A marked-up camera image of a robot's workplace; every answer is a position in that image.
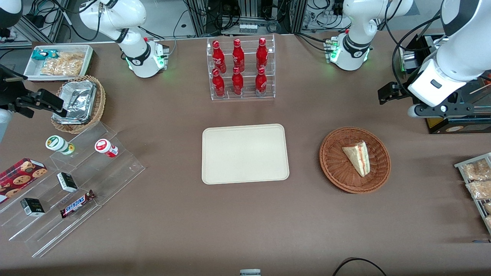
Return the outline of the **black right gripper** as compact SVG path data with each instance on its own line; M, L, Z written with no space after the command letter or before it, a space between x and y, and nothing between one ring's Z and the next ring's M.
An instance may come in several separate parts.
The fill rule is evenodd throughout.
M55 94L46 89L39 89L37 92L31 92L30 97L34 104L17 104L17 99L28 95L28 90L23 85L27 80L23 74L0 65L0 110L2 112L16 112L26 118L32 118L34 111L32 107L38 110L47 110L55 114L67 114L63 108L64 101Z

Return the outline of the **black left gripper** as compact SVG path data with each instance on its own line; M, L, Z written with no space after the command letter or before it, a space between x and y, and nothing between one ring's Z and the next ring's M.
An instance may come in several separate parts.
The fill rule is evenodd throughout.
M414 99L414 95L409 91L410 81L404 83L389 82L384 86L384 89L378 90L379 104L383 105L387 101L391 101L395 97L396 100L405 98Z

